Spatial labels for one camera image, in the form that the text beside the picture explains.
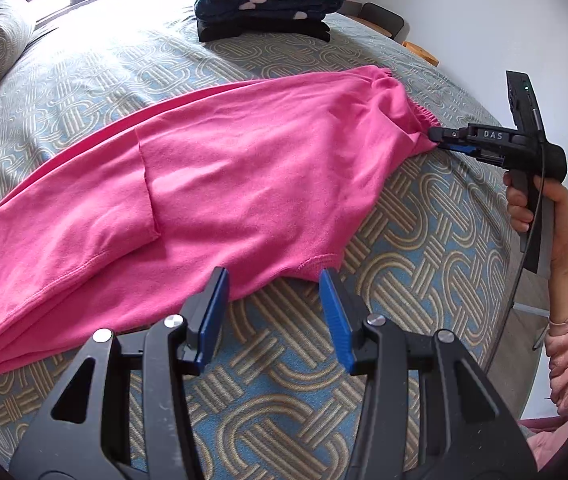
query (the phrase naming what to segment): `chair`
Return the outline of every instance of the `chair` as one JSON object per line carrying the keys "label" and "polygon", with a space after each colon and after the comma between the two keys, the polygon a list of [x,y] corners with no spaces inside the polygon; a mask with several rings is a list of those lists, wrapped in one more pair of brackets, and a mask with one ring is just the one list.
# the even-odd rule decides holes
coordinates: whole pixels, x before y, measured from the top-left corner
{"label": "chair", "polygon": [[362,10],[357,16],[360,20],[366,20],[378,27],[384,28],[391,33],[391,38],[395,39],[397,33],[404,27],[404,19],[384,7],[367,2],[362,6]]}

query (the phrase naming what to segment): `silver bolt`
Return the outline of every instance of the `silver bolt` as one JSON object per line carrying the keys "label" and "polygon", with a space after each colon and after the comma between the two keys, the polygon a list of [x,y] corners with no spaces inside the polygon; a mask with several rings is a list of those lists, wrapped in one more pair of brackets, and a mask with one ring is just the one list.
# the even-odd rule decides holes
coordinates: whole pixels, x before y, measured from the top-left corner
{"label": "silver bolt", "polygon": [[113,336],[108,328],[99,328],[93,333],[93,341],[96,343],[106,343]]}
{"label": "silver bolt", "polygon": [[164,318],[164,326],[167,328],[175,328],[184,322],[184,318],[179,314],[173,314]]}
{"label": "silver bolt", "polygon": [[438,332],[438,339],[443,343],[452,343],[455,341],[455,334],[453,334],[450,330],[440,330]]}
{"label": "silver bolt", "polygon": [[386,318],[381,314],[368,314],[366,322],[372,326],[382,326],[386,323]]}

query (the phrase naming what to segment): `person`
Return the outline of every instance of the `person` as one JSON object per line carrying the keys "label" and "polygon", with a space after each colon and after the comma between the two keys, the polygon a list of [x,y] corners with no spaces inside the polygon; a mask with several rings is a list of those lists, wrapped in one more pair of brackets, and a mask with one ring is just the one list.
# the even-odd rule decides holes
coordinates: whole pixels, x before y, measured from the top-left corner
{"label": "person", "polygon": [[[540,177],[534,179],[539,189]],[[504,174],[510,224],[519,233],[529,231],[533,213],[526,208],[526,196]],[[551,400],[563,424],[553,431],[539,431],[528,444],[541,469],[568,438],[568,190],[556,180],[545,179],[542,194],[555,203],[555,227],[551,250],[551,277],[548,280],[550,328],[546,336],[546,354],[550,358]]]}

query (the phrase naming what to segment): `window pane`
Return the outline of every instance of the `window pane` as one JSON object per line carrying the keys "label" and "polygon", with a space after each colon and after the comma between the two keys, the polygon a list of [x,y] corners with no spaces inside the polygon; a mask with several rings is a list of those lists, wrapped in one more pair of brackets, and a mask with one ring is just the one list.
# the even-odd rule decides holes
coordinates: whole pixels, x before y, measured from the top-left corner
{"label": "window pane", "polygon": [[31,0],[29,3],[37,20],[70,4],[71,0]]}

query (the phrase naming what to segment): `patterned bedspread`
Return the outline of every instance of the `patterned bedspread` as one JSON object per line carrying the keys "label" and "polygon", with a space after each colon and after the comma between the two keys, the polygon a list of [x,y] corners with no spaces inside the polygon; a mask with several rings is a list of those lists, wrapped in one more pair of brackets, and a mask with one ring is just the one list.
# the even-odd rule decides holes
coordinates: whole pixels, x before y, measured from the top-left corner
{"label": "patterned bedspread", "polygon": [[[250,78],[389,67],[448,126],[496,124],[446,75],[399,44],[331,15],[332,41],[249,34],[198,43],[189,0],[101,0],[69,13],[0,83],[0,199],[44,160],[117,118],[194,89]],[[495,344],[509,261],[500,172],[435,150],[389,177],[346,249],[347,286],[403,328],[455,331],[482,364]],[[0,376],[7,464],[74,352]],[[206,477],[341,478],[363,382],[343,373],[314,283],[277,280],[235,301],[207,373],[187,382]],[[416,405],[417,382],[410,381]],[[140,380],[131,443],[143,467]],[[414,460],[418,421],[410,419]]]}

